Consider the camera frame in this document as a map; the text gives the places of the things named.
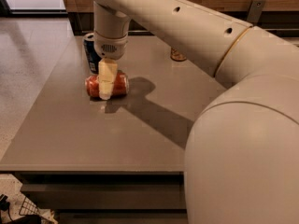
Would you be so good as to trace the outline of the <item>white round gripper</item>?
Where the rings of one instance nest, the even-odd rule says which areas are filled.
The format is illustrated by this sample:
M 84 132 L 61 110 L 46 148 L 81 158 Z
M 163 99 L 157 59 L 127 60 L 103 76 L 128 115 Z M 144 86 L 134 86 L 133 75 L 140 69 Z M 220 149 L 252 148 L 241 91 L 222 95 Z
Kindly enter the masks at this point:
M 108 100 L 112 96 L 118 65 L 114 60 L 120 59 L 126 51 L 128 33 L 94 31 L 94 49 L 102 59 L 99 64 L 99 97 Z

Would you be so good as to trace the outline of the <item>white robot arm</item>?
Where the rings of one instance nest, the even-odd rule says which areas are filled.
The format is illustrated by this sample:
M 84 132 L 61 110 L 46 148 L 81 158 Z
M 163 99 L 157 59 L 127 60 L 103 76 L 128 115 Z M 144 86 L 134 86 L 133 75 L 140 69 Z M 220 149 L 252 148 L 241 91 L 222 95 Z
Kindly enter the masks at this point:
M 96 44 L 141 24 L 225 91 L 192 126 L 184 186 L 190 224 L 299 224 L 299 50 L 186 0 L 93 0 Z

